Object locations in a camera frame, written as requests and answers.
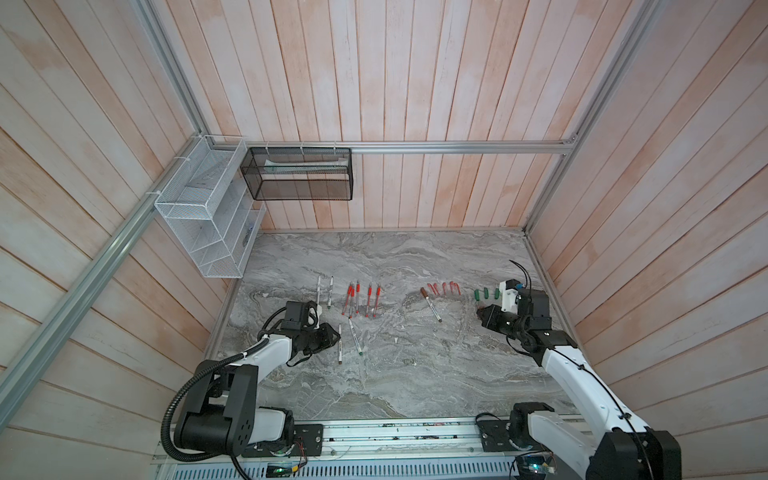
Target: aluminum rail at table edge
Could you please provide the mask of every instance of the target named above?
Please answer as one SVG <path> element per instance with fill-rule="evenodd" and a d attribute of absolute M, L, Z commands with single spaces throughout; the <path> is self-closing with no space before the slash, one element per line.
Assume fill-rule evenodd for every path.
<path fill-rule="evenodd" d="M 69 340 L 74 329 L 112 279 L 114 272 L 154 219 L 157 213 L 154 207 L 157 197 L 155 192 L 165 187 L 184 162 L 184 159 L 179 157 L 188 154 L 196 141 L 197 138 L 192 137 L 182 147 L 175 162 L 125 217 L 110 242 L 73 282 L 69 291 L 43 319 L 35 334 L 0 377 L 0 432 L 10 423 L 13 415 L 53 363 L 59 350 Z"/>
<path fill-rule="evenodd" d="M 560 154 L 568 141 L 247 141 L 248 147 L 349 148 L 353 154 Z"/>

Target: marble countertop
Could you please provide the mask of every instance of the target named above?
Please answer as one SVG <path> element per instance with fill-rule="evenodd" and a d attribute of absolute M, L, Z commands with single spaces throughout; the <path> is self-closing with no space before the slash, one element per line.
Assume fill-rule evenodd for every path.
<path fill-rule="evenodd" d="M 522 234 L 513 230 L 265 234 L 256 240 L 218 355 L 253 344 L 287 300 L 314 300 L 320 274 L 325 304 L 333 275 L 333 306 L 321 320 L 334 329 L 341 323 L 343 364 L 333 347 L 275 369 L 259 384 L 260 406 L 292 409 L 301 420 L 508 415 L 526 401 L 576 413 L 543 369 L 515 353 L 502 334 L 482 328 L 475 315 L 475 288 L 489 288 L 491 299 L 481 301 L 487 305 L 500 281 L 523 278 L 508 259 L 523 264 L 541 288 Z M 419 288 L 451 280 L 462 295 L 433 298 L 443 318 L 438 323 Z M 361 356 L 341 315 L 347 286 L 356 281 L 361 303 L 369 283 L 374 294 L 377 284 L 383 289 L 376 318 L 365 318 L 362 308 L 353 317 Z"/>

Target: gray marble table surface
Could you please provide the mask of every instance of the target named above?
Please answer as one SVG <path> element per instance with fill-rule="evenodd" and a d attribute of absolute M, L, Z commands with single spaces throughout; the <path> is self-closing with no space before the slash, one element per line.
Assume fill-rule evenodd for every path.
<path fill-rule="evenodd" d="M 343 364 L 333 347 L 307 362 L 275 369 L 258 390 L 260 406 L 292 409 L 300 420 L 508 415 L 516 402 L 547 402 L 576 413 L 560 386 L 502 334 L 481 327 L 474 290 L 522 273 L 541 288 L 522 233 L 476 232 L 270 233 L 257 238 L 218 352 L 242 351 L 266 318 L 287 300 L 314 300 L 323 275 L 323 305 L 333 275 L 333 306 L 321 321 L 339 328 Z M 433 298 L 438 323 L 419 288 L 455 281 L 457 293 Z M 376 318 L 353 317 L 363 355 L 341 315 L 346 289 L 359 281 L 382 286 Z M 559 319 L 553 325 L 560 328 Z"/>

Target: black mesh basket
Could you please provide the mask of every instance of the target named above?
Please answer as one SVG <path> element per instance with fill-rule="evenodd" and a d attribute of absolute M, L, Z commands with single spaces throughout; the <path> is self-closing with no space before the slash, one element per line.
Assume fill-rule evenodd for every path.
<path fill-rule="evenodd" d="M 251 147 L 240 171 L 254 200 L 352 200 L 349 148 Z"/>

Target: wooden wall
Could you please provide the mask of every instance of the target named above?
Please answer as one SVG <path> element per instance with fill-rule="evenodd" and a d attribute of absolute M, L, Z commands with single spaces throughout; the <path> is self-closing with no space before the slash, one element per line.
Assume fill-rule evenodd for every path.
<path fill-rule="evenodd" d="M 631 0 L 154 0 L 214 133 L 253 141 L 569 138 Z M 266 229 L 525 224 L 558 157 L 365 155 L 352 202 Z"/>
<path fill-rule="evenodd" d="M 767 25 L 768 2 L 671 2 L 531 235 L 687 477 L 768 475 Z"/>
<path fill-rule="evenodd" d="M 0 2 L 0 64 L 5 369 L 193 128 L 122 0 Z M 0 434 L 0 476 L 143 478 L 225 292 L 153 222 Z"/>

